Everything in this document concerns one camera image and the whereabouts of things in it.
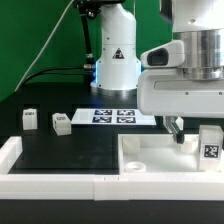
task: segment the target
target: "green wall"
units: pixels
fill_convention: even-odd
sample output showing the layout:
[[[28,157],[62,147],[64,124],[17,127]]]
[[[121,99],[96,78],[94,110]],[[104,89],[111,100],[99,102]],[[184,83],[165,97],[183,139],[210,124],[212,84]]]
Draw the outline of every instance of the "green wall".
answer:
[[[70,0],[0,0],[0,101],[12,93],[39,53]],[[134,0],[123,5],[133,12]],[[137,56],[171,39],[171,28],[159,17],[159,0],[136,0]],[[95,58],[101,54],[100,19],[90,21]],[[85,63],[78,11],[70,8],[44,55],[32,72],[52,66]],[[69,81],[81,81],[73,78]]]

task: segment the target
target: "black tabletop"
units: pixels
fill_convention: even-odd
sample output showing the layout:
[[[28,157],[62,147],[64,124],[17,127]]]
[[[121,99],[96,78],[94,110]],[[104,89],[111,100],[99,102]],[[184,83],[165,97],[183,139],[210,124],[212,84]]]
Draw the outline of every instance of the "black tabletop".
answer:
[[[38,130],[23,131],[24,109],[38,110]],[[136,97],[91,94],[83,84],[28,84],[0,103],[0,145],[22,136],[23,153],[10,174],[118,174],[118,134],[166,133],[157,126],[73,125],[71,136],[58,137],[52,114],[71,119],[77,108],[136,109]],[[185,119],[185,132],[221,119]],[[0,201],[0,223],[222,223],[223,202],[190,201]]]

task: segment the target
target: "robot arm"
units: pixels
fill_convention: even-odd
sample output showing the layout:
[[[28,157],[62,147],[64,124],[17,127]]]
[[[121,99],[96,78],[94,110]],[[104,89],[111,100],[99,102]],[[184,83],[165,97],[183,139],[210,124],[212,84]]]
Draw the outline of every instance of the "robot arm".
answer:
[[[143,114],[224,117],[223,6],[223,0],[161,1],[163,17],[174,18],[173,40],[141,57],[146,70],[138,83],[138,108]]]

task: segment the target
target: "warning label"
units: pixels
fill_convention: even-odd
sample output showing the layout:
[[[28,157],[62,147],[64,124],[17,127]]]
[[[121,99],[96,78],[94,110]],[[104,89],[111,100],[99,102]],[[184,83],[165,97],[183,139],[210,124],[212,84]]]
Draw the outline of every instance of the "warning label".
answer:
[[[113,56],[113,59],[124,59],[124,55],[120,48],[117,49],[116,53]]]

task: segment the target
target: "white cube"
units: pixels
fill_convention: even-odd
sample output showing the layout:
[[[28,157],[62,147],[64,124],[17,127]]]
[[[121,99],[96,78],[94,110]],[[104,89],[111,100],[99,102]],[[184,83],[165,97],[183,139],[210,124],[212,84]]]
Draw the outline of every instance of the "white cube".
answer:
[[[200,126],[199,170],[219,171],[222,155],[223,131],[219,126]]]
[[[23,110],[23,130],[37,129],[37,110],[27,109]]]
[[[58,136],[60,135],[71,135],[72,127],[71,121],[66,114],[53,114],[53,127]]]

